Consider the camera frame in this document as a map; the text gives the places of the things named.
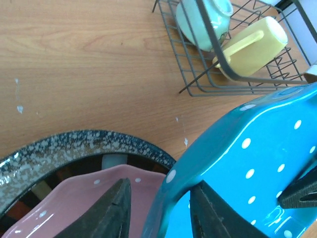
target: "pink ceramic plate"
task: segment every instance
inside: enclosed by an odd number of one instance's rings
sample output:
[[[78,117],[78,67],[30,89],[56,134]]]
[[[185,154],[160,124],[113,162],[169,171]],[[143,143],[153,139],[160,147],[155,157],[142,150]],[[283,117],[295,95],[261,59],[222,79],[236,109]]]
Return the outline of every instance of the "pink ceramic plate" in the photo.
[[[129,165],[68,178],[12,226],[3,238],[54,237],[83,215],[119,179],[131,181],[129,237],[139,238],[165,175]]]

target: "dish rack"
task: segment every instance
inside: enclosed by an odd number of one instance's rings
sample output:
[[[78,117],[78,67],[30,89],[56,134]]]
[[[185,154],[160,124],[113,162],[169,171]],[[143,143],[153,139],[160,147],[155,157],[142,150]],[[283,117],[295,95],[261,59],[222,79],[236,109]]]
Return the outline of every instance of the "dish rack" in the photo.
[[[217,40],[215,31],[213,30],[212,23],[207,15],[203,0],[196,0],[196,3],[213,46],[212,52],[200,50],[190,43],[182,34],[175,17],[175,9],[178,4],[182,4],[191,33],[195,42],[197,42],[182,1],[156,0],[152,10],[152,12],[154,12],[158,5],[185,83],[185,87],[181,89],[179,93],[187,90],[193,97],[262,95],[289,86],[306,84],[302,72],[305,72],[305,70],[311,66],[311,63],[303,51],[287,18],[298,10],[316,42],[317,33],[298,0],[293,0],[295,8],[287,14],[284,14],[281,9],[260,0],[248,0],[243,5],[232,3],[234,12],[231,16],[229,32],[224,44],[237,32],[266,16],[275,18],[282,27],[286,29],[286,33],[288,34],[289,44],[279,55],[250,77],[238,75],[229,66],[221,49],[221,45]],[[308,64],[298,64],[297,59],[292,57],[295,52],[297,52],[297,55],[302,54]],[[217,57],[218,61],[212,63],[214,57]],[[227,79],[219,69],[215,68],[218,63],[220,63],[222,70],[231,80]]]

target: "speckled rim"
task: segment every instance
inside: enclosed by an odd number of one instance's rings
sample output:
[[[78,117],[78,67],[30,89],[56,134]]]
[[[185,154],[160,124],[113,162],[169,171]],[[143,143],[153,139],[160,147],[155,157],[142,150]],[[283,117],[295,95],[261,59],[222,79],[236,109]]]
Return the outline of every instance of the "speckled rim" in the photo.
[[[109,153],[140,155],[167,169],[176,162],[157,146],[115,131],[79,130],[52,135],[0,160],[0,218],[47,174],[87,156]]]

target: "blue ceramic bowl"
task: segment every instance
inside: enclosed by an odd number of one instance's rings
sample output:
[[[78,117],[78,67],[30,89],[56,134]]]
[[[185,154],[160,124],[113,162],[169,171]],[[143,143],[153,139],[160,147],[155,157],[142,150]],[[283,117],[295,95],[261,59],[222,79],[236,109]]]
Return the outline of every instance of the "blue ceramic bowl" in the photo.
[[[166,232],[167,238],[192,237],[188,191],[203,180],[268,237],[300,237],[315,221],[317,208],[283,209],[278,197],[307,172],[316,152],[316,111],[314,83],[276,91],[227,113],[166,176],[143,237]]]

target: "wood grain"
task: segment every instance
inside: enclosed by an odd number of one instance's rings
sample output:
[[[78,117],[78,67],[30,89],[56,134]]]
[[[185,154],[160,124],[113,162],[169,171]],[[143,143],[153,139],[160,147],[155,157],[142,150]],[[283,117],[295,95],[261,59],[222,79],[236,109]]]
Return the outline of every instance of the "wood grain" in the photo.
[[[1,1],[0,156],[54,133],[91,128],[138,136],[178,159],[185,138],[190,145],[255,98],[179,95],[184,82],[153,4]],[[307,233],[317,236],[317,227]]]

